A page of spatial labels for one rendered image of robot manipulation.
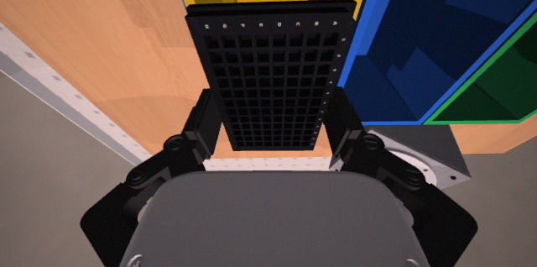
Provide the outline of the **green bin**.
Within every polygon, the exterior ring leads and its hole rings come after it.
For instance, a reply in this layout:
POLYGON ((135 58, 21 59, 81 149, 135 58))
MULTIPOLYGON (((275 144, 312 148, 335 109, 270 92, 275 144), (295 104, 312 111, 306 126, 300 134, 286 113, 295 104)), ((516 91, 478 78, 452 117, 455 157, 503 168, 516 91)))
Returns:
POLYGON ((537 8, 422 125, 521 123, 536 113, 537 8))

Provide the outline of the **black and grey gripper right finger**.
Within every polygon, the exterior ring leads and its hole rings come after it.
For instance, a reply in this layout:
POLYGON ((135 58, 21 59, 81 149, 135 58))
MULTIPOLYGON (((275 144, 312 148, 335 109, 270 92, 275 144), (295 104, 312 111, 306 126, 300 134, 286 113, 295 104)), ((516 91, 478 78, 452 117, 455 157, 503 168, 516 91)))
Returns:
POLYGON ((454 267, 477 233, 473 216, 427 183, 418 168, 386 150, 381 138, 366 133, 341 86, 334 86, 323 122, 332 154, 344 162, 340 171, 384 183, 412 214, 430 267, 454 267))

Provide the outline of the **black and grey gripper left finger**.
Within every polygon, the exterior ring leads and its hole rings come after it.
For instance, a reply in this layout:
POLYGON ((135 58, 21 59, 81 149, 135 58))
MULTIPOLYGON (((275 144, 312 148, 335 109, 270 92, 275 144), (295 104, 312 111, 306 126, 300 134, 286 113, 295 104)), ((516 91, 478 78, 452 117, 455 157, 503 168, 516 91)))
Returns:
POLYGON ((124 183, 83 215, 81 229, 105 267, 119 267, 139 212, 162 184, 178 175, 206 171, 203 162, 214 154, 221 125, 211 88, 205 88, 181 134, 166 139, 163 150, 134 167, 124 183))

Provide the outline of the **blue bin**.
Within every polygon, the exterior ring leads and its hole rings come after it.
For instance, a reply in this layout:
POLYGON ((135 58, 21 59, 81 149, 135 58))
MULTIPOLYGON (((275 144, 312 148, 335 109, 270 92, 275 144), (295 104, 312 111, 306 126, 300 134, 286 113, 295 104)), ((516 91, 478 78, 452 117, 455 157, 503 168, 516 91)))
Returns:
POLYGON ((536 8, 537 0, 362 0, 335 86, 362 125, 421 125, 536 8))

